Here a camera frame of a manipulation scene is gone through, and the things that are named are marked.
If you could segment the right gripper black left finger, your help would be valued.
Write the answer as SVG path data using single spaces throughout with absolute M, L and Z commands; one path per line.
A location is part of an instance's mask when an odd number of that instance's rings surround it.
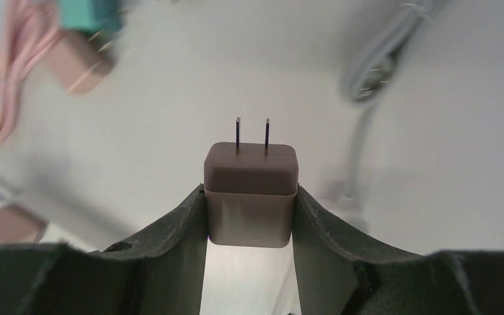
M 137 233 L 90 253 L 0 245 L 0 314 L 198 314 L 207 251 L 203 186 Z

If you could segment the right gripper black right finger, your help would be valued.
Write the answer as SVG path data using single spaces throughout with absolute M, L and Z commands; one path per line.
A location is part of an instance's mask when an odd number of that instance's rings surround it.
M 504 314 L 504 251 L 418 255 L 296 197 L 293 258 L 303 314 Z

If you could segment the brown pink plug adapter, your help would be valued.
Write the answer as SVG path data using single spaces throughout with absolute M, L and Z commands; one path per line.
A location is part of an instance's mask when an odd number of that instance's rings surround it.
M 217 142 L 204 161 L 209 239 L 216 245 L 283 248 L 291 237 L 299 162 L 292 146 L 240 140 Z

